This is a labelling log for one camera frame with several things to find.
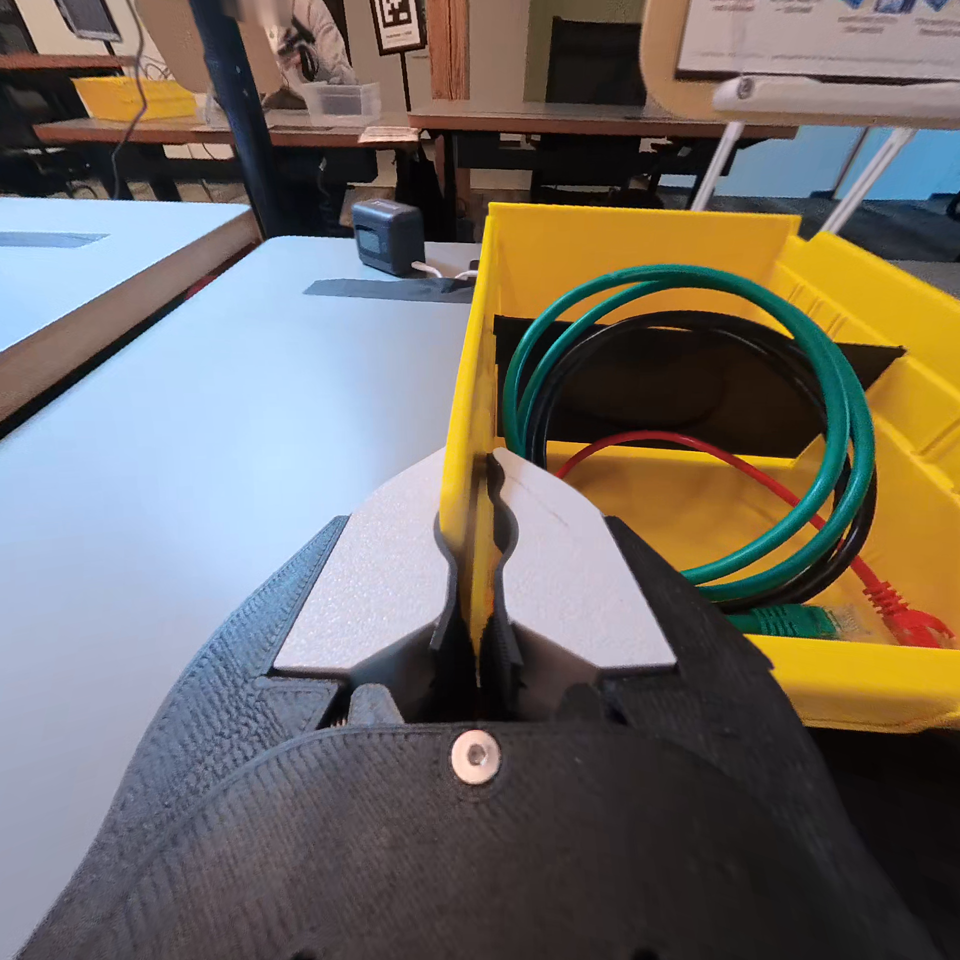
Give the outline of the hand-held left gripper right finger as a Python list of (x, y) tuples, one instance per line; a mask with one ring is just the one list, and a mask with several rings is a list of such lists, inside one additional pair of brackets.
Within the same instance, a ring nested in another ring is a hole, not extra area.
[(522, 671), (660, 671), (666, 635), (604, 517), (565, 481), (505, 447), (488, 457), (494, 609)]

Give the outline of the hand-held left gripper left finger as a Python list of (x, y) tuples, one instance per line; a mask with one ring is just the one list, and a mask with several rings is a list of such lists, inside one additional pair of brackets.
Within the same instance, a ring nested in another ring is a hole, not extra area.
[(273, 670), (361, 674), (429, 640), (448, 601), (437, 521), (446, 450), (379, 486), (353, 511), (294, 618)]

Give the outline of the yellow plastic bin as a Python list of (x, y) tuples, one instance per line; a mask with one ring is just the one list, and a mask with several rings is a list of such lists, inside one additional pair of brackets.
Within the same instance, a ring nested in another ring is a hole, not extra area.
[[(494, 508), (486, 456), (503, 446), (498, 316), (534, 321), (577, 286), (607, 274), (677, 264), (729, 272), (798, 308), (831, 341), (905, 349), (866, 391), (874, 424), (877, 512), (865, 561), (911, 607), (954, 632), (952, 649), (896, 644), (845, 573), (817, 601), (854, 608), (862, 641), (753, 636), (774, 677), (811, 727), (914, 734), (958, 731), (958, 299), (834, 236), (805, 241), (786, 215), (492, 205), (465, 332), (441, 481), (439, 521), (462, 566), (461, 608), (478, 650), (493, 610)], [(747, 455), (801, 497), (824, 441), (792, 439), (774, 413), (765, 371), (731, 374), (744, 396), (734, 439), (754, 414), (770, 415), (777, 449)], [(678, 570), (747, 546), (787, 507), (732, 467), (697, 452), (620, 446), (577, 466), (570, 480), (604, 514), (618, 517)]]

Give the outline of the black bin divider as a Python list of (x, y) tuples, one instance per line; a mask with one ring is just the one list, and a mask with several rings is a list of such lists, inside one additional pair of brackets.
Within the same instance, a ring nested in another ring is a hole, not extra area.
[(579, 333), (534, 400), (525, 452), (667, 431), (738, 455), (793, 459), (826, 428), (807, 355), (785, 333), (708, 311), (659, 311)]

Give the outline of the black tape strip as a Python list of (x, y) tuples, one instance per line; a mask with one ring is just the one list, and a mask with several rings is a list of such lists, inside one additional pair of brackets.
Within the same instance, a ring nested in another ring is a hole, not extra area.
[(105, 233), (2, 230), (0, 244), (1, 249), (76, 250), (109, 236)]
[(303, 294), (314, 297), (363, 299), (382, 302), (402, 302), (441, 305), (470, 305), (474, 297), (474, 282), (451, 278), (422, 279), (320, 279), (308, 286)]

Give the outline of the dark grey charger block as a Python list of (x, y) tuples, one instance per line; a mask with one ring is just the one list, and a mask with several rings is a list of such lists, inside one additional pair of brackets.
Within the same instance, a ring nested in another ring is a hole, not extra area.
[(394, 277), (407, 277), (415, 263), (426, 263), (422, 211), (388, 198), (370, 198), (351, 207), (358, 257), (367, 267)]

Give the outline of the wooden desk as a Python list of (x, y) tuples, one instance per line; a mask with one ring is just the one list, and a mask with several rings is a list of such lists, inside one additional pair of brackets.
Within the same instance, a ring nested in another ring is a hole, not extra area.
[(441, 140), (447, 211), (465, 207), (458, 173), (528, 172), (534, 203), (580, 204), (580, 188), (613, 193), (616, 206), (660, 209), (665, 176), (690, 176), (698, 189), (727, 125), (644, 106), (522, 102), (487, 108), (474, 101), (413, 107), (412, 127)]
[[(400, 167), (421, 143), (378, 150), (359, 146), (364, 128), (308, 126), (306, 114), (271, 111), (270, 141), (278, 171), (294, 182), (313, 182), (318, 175), (339, 184), (366, 184), (378, 175), (377, 153), (390, 152)], [(241, 166), (234, 137), (223, 125), (195, 118), (142, 122), (127, 131), (123, 123), (92, 118), (34, 125), (44, 146), (76, 149), (109, 196), (133, 197), (129, 182), (150, 186), (161, 201), (178, 202), (180, 183), (238, 183)]]

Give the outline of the clear plastic container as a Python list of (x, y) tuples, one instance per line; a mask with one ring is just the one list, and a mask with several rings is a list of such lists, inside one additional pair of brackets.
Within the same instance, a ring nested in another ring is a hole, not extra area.
[(301, 85), (308, 122), (316, 128), (366, 129), (381, 116), (379, 82), (343, 84), (312, 81)]

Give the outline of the black lamp pole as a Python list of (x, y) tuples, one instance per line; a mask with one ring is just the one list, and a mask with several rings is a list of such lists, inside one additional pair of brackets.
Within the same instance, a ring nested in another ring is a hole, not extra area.
[(287, 234), (289, 211), (282, 180), (239, 25), (221, 2), (191, 1), (189, 6), (261, 236)]

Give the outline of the yellow storage bin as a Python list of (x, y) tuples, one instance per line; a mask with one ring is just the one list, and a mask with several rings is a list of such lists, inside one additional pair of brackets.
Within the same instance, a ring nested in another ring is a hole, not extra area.
[(108, 122), (194, 117), (196, 96), (174, 79), (126, 76), (72, 78), (71, 83), (91, 118)]

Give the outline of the white easel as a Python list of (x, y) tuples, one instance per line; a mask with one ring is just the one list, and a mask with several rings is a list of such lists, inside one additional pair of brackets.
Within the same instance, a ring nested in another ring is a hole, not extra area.
[(846, 197), (823, 222), (820, 234), (840, 234), (877, 180), (920, 130), (938, 125), (954, 131), (959, 128), (957, 81), (895, 85), (747, 74), (715, 83), (711, 93), (714, 114), (726, 116), (727, 123), (690, 203), (690, 210), (697, 212), (704, 211), (713, 198), (716, 183), (738, 145), (746, 121), (755, 114), (775, 114), (797, 123), (806, 119), (840, 123), (859, 118), (869, 127), (891, 127), (890, 135)]

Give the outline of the black and white marker sign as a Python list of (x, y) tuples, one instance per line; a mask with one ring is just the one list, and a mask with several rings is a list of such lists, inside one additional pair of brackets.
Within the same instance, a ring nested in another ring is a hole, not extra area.
[(427, 26), (422, 1), (370, 1), (373, 28), (381, 57), (397, 56), (402, 78), (404, 106), (412, 106), (407, 54), (427, 47)]

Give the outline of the poster board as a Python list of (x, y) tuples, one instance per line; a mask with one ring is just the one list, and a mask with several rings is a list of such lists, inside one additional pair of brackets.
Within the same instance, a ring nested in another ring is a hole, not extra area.
[(680, 75), (959, 79), (957, 1), (694, 1)]

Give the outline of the mounted tablet screen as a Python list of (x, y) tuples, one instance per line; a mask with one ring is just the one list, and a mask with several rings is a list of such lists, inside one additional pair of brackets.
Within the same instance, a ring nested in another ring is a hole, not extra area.
[(77, 38), (114, 44), (122, 41), (106, 1), (54, 1), (67, 29)]

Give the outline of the wooden post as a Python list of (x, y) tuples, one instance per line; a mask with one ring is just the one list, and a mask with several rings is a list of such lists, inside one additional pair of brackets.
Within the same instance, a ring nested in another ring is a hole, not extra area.
[[(434, 101), (468, 101), (470, 86), (470, 9), (468, 1), (425, 1), (431, 98)], [(435, 166), (444, 195), (450, 193), (445, 161), (451, 139), (435, 138)], [(456, 171), (457, 211), (466, 216), (471, 198), (469, 170)]]

